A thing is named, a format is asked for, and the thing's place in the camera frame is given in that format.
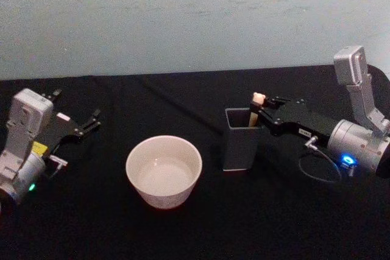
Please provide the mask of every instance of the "sticker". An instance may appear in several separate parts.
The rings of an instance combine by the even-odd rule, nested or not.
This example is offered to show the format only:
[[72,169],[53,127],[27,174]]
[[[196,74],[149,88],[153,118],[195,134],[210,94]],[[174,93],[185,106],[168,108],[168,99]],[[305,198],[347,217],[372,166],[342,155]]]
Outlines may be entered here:
[[303,130],[303,129],[299,128],[298,133],[311,138],[311,133],[309,131],[306,131],[306,130]]
[[62,113],[58,113],[57,117],[65,120],[65,121],[69,121],[71,119],[70,117],[67,117],[67,115],[62,114]]
[[32,151],[35,152],[39,156],[43,156],[48,147],[42,143],[34,141],[32,144]]

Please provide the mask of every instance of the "white label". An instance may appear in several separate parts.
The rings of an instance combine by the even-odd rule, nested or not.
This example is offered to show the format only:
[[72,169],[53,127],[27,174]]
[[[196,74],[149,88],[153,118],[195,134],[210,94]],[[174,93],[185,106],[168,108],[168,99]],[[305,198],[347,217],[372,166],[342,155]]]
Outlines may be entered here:
[[309,131],[306,131],[306,130],[303,130],[303,129],[299,128],[298,133],[311,138],[311,133]]
[[67,117],[67,115],[62,114],[62,113],[58,113],[57,117],[65,120],[65,121],[69,121],[71,119],[70,117]]

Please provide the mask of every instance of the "black cable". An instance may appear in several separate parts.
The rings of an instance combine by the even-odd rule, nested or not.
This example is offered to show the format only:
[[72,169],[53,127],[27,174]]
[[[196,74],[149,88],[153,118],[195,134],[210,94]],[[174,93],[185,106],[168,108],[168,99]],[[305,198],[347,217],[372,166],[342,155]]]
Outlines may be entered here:
[[305,174],[307,177],[312,178],[312,179],[314,179],[316,181],[320,181],[320,182],[328,183],[328,184],[334,184],[334,183],[341,182],[342,175],[341,175],[341,172],[340,172],[339,167],[337,166],[337,164],[329,156],[327,156],[324,152],[320,151],[319,149],[315,150],[315,152],[320,153],[334,167],[334,169],[337,171],[337,174],[338,174],[338,180],[326,180],[326,179],[323,179],[323,178],[319,178],[319,177],[310,175],[309,173],[304,171],[304,169],[302,168],[302,164],[301,164],[302,158],[305,158],[306,156],[314,155],[315,153],[313,153],[313,152],[305,152],[304,154],[299,156],[299,159],[298,159],[299,170],[303,174]]
[[215,126],[213,123],[211,123],[210,121],[208,121],[207,119],[202,117],[200,114],[198,114],[196,111],[192,110],[187,105],[183,105],[178,99],[176,99],[174,96],[172,96],[169,93],[167,93],[162,88],[159,88],[159,87],[151,84],[151,82],[149,82],[147,80],[147,78],[145,78],[145,77],[142,78],[142,77],[136,76],[135,79],[137,81],[139,81],[149,91],[154,93],[159,98],[163,99],[165,102],[167,102],[170,105],[174,106],[179,111],[185,113],[186,115],[188,115],[189,117],[193,118],[197,122],[203,124],[204,126],[209,128],[210,130],[214,131],[215,133],[217,133],[219,135],[223,134],[223,130],[222,129],[220,129],[219,127]]

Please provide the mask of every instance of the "blue led light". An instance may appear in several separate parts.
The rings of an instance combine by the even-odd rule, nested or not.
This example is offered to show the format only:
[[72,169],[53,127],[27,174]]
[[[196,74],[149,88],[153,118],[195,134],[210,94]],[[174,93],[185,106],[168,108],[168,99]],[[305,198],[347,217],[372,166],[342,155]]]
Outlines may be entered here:
[[352,157],[350,157],[349,155],[343,155],[342,156],[342,161],[344,163],[348,164],[348,165],[356,163],[356,161]]

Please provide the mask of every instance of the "white ceramic bowl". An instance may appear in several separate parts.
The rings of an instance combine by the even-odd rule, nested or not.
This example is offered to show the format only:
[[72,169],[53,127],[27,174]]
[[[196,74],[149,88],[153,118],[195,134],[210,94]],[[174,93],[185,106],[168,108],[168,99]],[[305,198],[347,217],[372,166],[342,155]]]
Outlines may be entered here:
[[131,184],[151,206],[175,208],[190,195],[202,170],[200,153],[176,136],[151,137],[139,143],[126,161]]

